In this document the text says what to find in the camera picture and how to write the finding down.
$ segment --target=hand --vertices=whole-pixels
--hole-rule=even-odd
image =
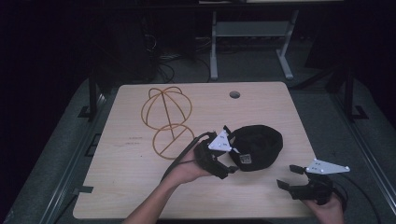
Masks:
[[[341,200],[336,194],[333,193],[330,200],[323,205],[317,205],[315,200],[302,200],[302,202],[312,210],[321,224],[344,224]]]
[[[202,169],[196,162],[194,156],[194,149],[191,149],[184,157],[181,159],[181,163],[177,165],[171,173],[165,178],[165,180],[172,181],[175,185],[189,183],[194,181],[198,177],[211,175],[208,171]]]

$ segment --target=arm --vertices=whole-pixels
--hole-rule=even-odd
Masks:
[[[333,193],[330,200],[317,205],[313,200],[302,200],[312,210],[320,224],[344,224],[344,213],[340,199]]]
[[[189,183],[200,176],[210,175],[193,160],[194,153],[193,150],[190,150],[181,161],[191,162],[181,163],[175,167],[147,199],[124,220],[123,224],[156,223],[169,198],[179,185]]]

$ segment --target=wooden table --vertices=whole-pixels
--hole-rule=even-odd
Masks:
[[[152,142],[157,131],[143,122],[141,111],[145,107],[145,119],[150,103],[144,105],[151,88],[164,90],[170,86],[120,88],[84,182],[84,186],[93,187],[93,191],[79,194],[74,209],[76,218],[125,218],[159,184],[172,161],[163,159],[154,151]],[[264,124],[282,133],[284,147],[268,169],[250,173],[238,171],[223,180],[214,176],[202,177],[180,186],[165,206],[161,218],[311,216],[300,201],[292,200],[289,193],[276,184],[277,179],[292,185],[306,184],[306,176],[291,173],[289,165],[306,166],[315,158],[285,84],[255,82],[173,86],[180,88],[184,95],[169,95],[178,102],[186,117],[190,114],[190,103],[184,96],[191,100],[191,115],[184,125],[195,136],[208,131],[219,133],[224,125],[233,131],[247,125]],[[230,97],[231,91],[238,91],[240,97]],[[184,119],[178,107],[169,98],[164,99],[169,119],[182,122]],[[148,124],[163,126],[167,122],[160,96],[150,109]],[[178,133],[180,130],[174,129],[174,135]],[[157,148],[161,148],[172,139],[171,132],[161,131],[154,142]],[[163,155],[178,155],[191,139],[190,132],[184,132]],[[227,154],[220,160],[226,165],[233,164]]]

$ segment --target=round hole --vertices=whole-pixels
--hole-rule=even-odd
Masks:
[[[231,91],[230,96],[233,99],[238,99],[241,96],[241,93],[239,93],[239,91]]]

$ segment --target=black hat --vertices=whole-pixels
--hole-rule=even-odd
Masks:
[[[229,152],[241,171],[257,171],[272,165],[283,147],[282,134],[264,126],[245,126],[228,135],[231,146],[239,153]]]

